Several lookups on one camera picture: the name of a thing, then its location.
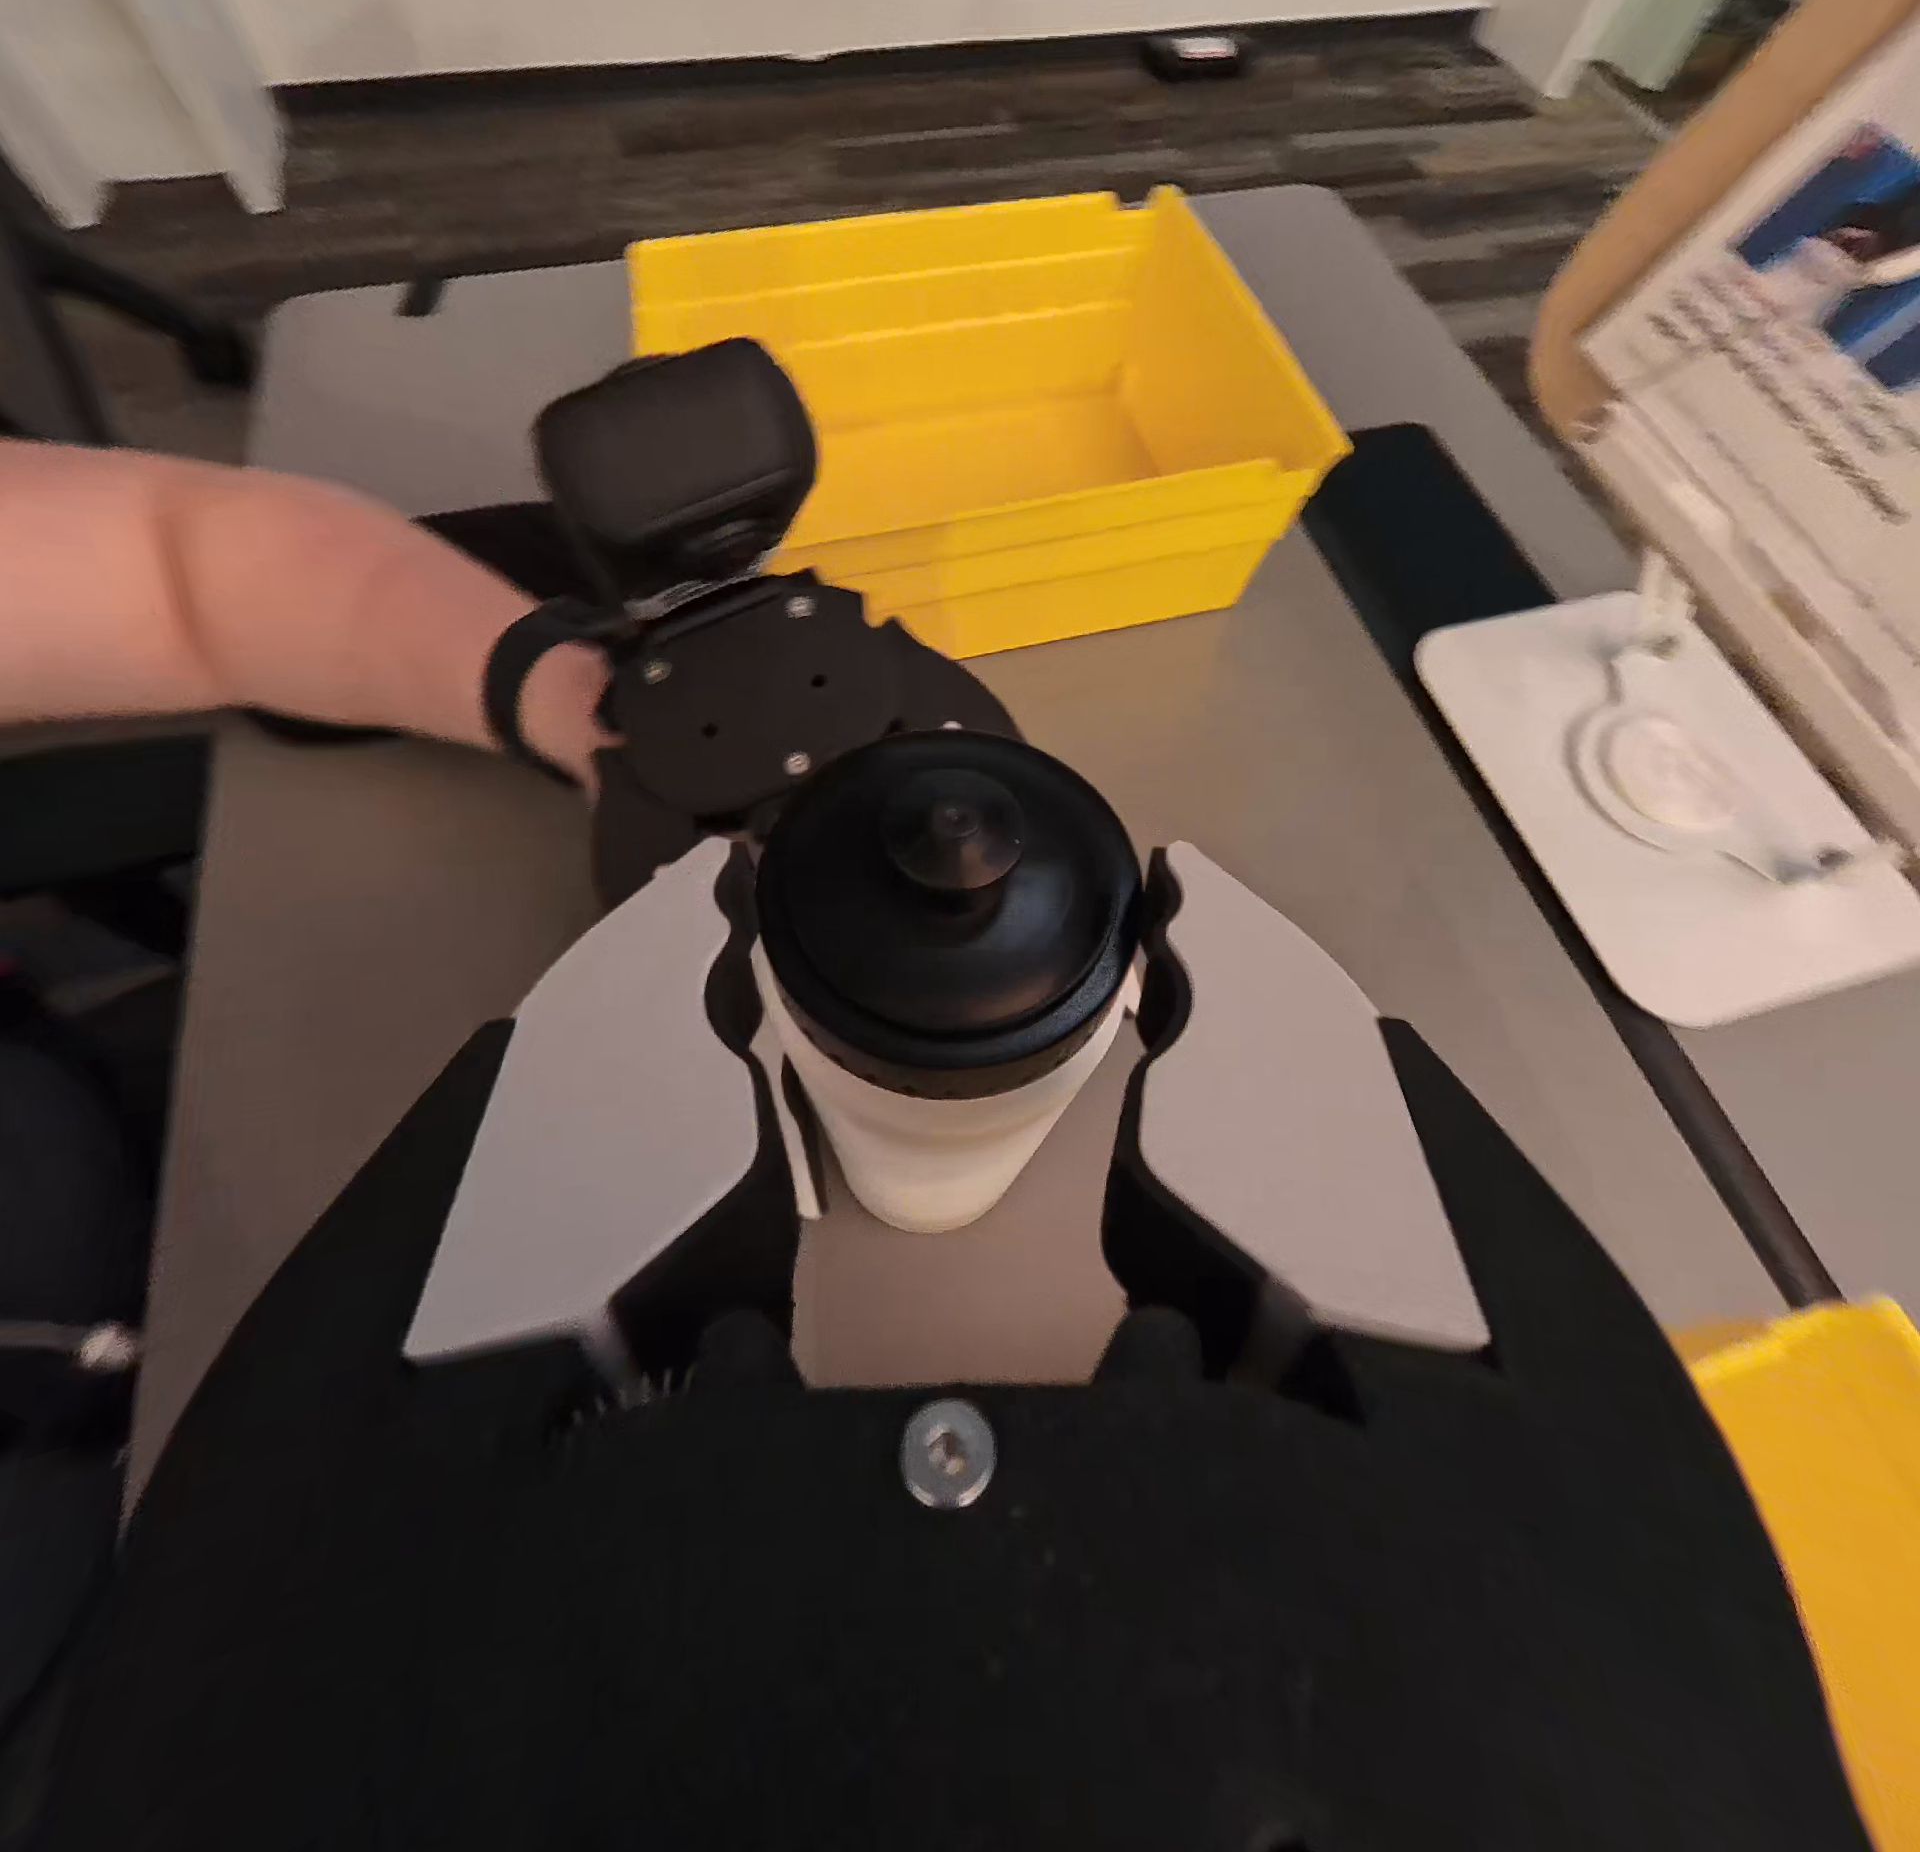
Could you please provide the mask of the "yellow plastic bin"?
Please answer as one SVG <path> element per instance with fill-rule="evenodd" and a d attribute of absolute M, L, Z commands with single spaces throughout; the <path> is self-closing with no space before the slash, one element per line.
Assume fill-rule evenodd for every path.
<path fill-rule="evenodd" d="M 1877 1852 L 1920 1847 L 1920 1331 L 1894 1300 L 1672 1331 L 1814 1652 Z"/>
<path fill-rule="evenodd" d="M 726 338 L 821 438 L 775 568 L 955 666 L 1235 611 L 1353 460 L 1174 185 L 636 241 L 627 347 Z"/>

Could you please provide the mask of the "wooden edged instruction board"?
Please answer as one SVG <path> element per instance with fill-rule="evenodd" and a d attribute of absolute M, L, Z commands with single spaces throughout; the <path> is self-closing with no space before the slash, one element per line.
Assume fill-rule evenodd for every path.
<path fill-rule="evenodd" d="M 1555 266 L 1533 406 L 1911 854 L 1911 0 L 1803 0 Z"/>

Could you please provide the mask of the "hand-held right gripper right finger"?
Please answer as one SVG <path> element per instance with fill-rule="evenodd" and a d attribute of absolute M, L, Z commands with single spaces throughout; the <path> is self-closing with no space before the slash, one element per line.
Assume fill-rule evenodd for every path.
<path fill-rule="evenodd" d="M 1190 841 L 1149 864 L 1135 1032 L 1097 1199 L 1126 1312 L 1180 1312 L 1204 1362 L 1489 1348 L 1381 1002 Z"/>

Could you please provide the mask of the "person's left hand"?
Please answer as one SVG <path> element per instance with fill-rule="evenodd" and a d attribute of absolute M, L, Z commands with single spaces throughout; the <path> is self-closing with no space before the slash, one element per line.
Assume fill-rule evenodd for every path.
<path fill-rule="evenodd" d="M 486 657 L 486 731 L 555 786 L 596 791 L 611 657 L 516 616 Z"/>

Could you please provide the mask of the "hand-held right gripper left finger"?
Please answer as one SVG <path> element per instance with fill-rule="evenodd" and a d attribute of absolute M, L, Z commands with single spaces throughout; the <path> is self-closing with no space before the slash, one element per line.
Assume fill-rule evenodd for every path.
<path fill-rule="evenodd" d="M 516 1000 L 405 1355 L 687 1365 L 719 1312 L 784 1340 L 796 1203 L 758 1021 L 754 854 L 696 841 Z"/>

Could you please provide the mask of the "white plastic bottle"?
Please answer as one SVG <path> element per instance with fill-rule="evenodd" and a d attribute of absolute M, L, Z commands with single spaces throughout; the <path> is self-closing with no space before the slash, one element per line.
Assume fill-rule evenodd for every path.
<path fill-rule="evenodd" d="M 784 1154 L 796 1159 L 796 1215 L 828 1213 L 828 1159 L 839 1159 L 850 1199 L 908 1240 L 941 1240 L 997 1213 L 1040 1140 L 1085 1091 L 1096 1067 L 1111 1051 L 1119 1021 L 1140 1011 L 1140 968 L 1126 968 L 1096 1040 L 1081 1040 L 1040 1081 L 980 1103 L 931 1103 L 831 1067 L 784 1011 L 767 950 L 754 950 L 754 977 L 767 1002 L 754 1051 L 775 1081 Z"/>

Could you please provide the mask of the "black textured pad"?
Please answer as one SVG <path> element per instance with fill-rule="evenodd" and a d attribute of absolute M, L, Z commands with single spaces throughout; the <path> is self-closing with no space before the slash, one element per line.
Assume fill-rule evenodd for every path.
<path fill-rule="evenodd" d="M 611 611 L 596 568 L 570 543 L 558 515 L 549 497 L 515 497 L 515 508 L 468 508 L 468 515 L 430 515 L 419 518 L 441 549 L 468 557 L 478 568 L 505 574 L 533 611 L 570 601 L 570 611 Z M 386 722 L 320 722 L 320 718 L 278 718 L 278 708 L 249 708 L 278 748 L 381 748 L 405 738 Z"/>

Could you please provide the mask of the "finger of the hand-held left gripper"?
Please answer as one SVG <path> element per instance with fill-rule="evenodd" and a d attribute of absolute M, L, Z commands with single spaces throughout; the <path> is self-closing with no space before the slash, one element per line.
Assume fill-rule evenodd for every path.
<path fill-rule="evenodd" d="M 796 1224 L 821 1224 L 828 1215 L 828 1140 L 821 1140 L 815 1103 L 807 1103 L 796 1067 L 784 1062 L 775 1021 L 758 1021 L 754 1062 L 775 1084 L 775 1122 L 777 1122 Z"/>

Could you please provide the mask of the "person's left forearm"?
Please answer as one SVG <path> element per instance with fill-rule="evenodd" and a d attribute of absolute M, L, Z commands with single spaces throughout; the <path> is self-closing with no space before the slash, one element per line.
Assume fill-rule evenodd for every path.
<path fill-rule="evenodd" d="M 274 708 L 486 738 L 516 597 L 358 495 L 0 442 L 0 722 Z"/>

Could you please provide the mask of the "black bottle lid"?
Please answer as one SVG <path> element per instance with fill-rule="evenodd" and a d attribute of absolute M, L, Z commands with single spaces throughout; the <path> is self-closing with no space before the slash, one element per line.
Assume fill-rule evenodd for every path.
<path fill-rule="evenodd" d="M 1140 854 L 1063 759 L 901 731 L 777 808 L 758 950 L 784 1021 L 839 1074 L 993 1103 L 1111 1021 L 1140 950 Z"/>

